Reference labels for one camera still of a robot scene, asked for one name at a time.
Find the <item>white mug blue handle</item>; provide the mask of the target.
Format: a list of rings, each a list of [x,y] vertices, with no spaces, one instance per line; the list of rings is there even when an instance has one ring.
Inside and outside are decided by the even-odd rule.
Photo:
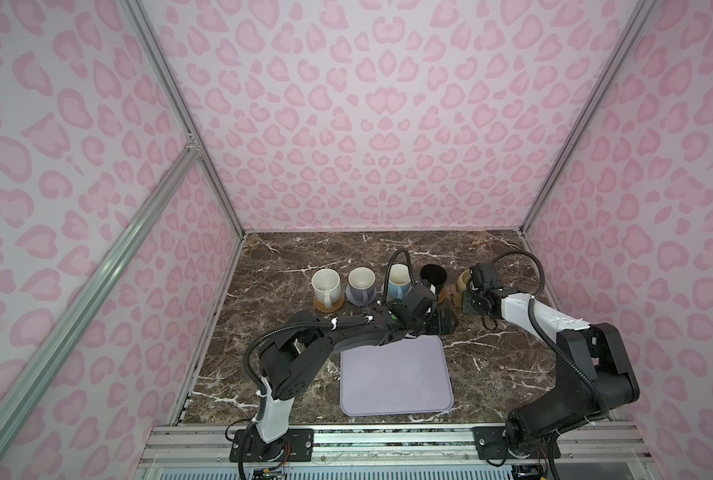
[[[388,298],[390,300],[402,299],[411,290],[413,282],[410,269],[405,264],[395,264],[391,267],[388,276]]]

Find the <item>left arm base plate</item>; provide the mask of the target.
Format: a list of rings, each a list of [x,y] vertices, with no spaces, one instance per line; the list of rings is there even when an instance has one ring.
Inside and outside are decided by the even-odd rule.
[[[266,443],[260,438],[258,428],[252,427],[250,434],[246,434],[246,429],[234,434],[230,461],[236,463],[242,458],[246,463],[309,462],[313,447],[312,429],[290,428],[282,437]]]

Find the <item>black mug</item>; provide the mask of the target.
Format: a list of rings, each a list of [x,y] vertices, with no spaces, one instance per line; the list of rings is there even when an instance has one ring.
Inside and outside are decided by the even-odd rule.
[[[448,281],[448,273],[442,265],[424,265],[420,274],[423,281],[428,282],[430,286],[434,287],[434,292],[436,292],[437,295],[441,295],[443,293],[444,287]]]

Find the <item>cork paw shaped coaster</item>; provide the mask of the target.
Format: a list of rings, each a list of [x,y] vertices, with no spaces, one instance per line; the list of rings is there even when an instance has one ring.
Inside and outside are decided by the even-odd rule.
[[[463,294],[460,292],[458,286],[454,284],[449,284],[445,288],[447,299],[451,302],[451,305],[456,308],[456,310],[463,310]]]

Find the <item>grey blue round coaster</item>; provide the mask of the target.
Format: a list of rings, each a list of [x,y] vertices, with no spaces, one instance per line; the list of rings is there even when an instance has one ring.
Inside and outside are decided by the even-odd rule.
[[[372,304],[378,296],[374,286],[368,289],[359,289],[352,286],[346,288],[346,300],[354,306],[365,307]]]

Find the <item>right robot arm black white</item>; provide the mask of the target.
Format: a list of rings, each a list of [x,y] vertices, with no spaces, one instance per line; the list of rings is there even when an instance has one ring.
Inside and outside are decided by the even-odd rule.
[[[504,438],[514,454],[538,450],[639,400],[640,386],[614,325],[574,318],[540,302],[534,293],[506,286],[493,262],[470,268],[467,291],[484,316],[523,328],[556,356],[555,386],[509,413]]]

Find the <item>beige yellow mug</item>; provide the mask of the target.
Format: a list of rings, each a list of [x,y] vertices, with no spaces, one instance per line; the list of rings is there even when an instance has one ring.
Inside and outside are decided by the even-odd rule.
[[[465,270],[459,275],[457,282],[456,282],[456,286],[457,286],[457,291],[460,294],[463,294],[465,291],[468,290],[468,282],[470,279],[471,279],[470,270]]]

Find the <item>orange woven rattan coaster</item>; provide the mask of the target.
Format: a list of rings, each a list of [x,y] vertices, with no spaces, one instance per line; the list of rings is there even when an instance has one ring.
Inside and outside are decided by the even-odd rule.
[[[318,312],[330,314],[337,312],[346,303],[346,295],[344,293],[340,294],[337,300],[332,300],[330,303],[322,302],[318,298],[314,297],[314,309]]]

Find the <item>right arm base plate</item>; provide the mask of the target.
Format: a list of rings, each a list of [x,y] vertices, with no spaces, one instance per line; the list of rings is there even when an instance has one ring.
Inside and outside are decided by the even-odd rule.
[[[501,462],[516,460],[538,460],[547,457],[549,444],[543,442],[526,450],[510,450],[507,446],[504,425],[475,426],[472,428],[474,444],[480,460],[488,460],[499,465]]]

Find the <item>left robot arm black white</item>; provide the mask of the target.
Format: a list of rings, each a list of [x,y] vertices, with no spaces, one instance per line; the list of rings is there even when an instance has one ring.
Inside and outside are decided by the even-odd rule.
[[[458,317],[449,308],[437,304],[412,307],[404,300],[332,319],[308,311],[294,314],[283,326],[252,340],[242,354],[242,369],[260,396],[250,437],[268,445],[288,433],[296,396],[312,384],[330,356],[409,337],[451,335],[458,325]]]

